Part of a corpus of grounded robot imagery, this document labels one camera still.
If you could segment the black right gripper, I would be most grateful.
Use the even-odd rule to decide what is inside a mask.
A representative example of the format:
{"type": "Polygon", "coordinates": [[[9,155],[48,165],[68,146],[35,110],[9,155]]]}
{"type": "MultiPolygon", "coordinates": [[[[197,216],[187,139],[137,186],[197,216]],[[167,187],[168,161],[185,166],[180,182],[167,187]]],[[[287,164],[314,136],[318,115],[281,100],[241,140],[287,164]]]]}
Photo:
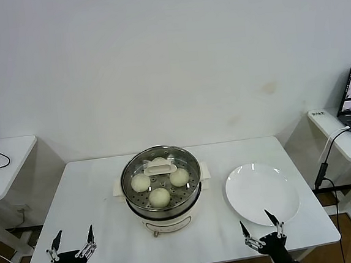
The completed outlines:
{"type": "Polygon", "coordinates": [[[240,221],[240,227],[244,235],[245,244],[259,253],[269,255],[274,263],[298,263],[285,248],[286,234],[284,232],[284,222],[280,222],[277,217],[264,209],[267,217],[276,227],[277,232],[272,232],[259,240],[254,238],[240,221]]]}

